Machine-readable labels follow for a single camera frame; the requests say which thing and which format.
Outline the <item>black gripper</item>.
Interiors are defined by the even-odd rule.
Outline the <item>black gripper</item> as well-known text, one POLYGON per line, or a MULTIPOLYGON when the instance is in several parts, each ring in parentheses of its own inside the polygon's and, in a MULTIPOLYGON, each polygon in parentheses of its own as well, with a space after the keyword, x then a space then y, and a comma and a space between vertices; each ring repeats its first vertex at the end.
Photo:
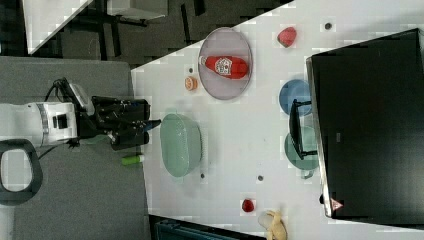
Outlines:
POLYGON ((93 96, 91 102, 93 114, 80 111, 77 115, 78 137, 106 135, 115 151, 147 144, 147 131, 161 124, 161 120, 149 120, 150 104, 145 99, 93 96))

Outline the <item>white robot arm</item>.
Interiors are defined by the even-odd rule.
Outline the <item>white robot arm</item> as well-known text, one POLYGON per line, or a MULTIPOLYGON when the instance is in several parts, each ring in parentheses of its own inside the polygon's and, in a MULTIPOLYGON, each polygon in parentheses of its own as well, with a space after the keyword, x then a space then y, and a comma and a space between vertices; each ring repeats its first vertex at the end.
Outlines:
POLYGON ((34 147, 79 145, 83 139, 105 136, 115 151, 144 145, 159 126, 144 100, 94 96, 90 110, 75 102, 33 102, 1 105, 1 139, 26 139, 34 147))

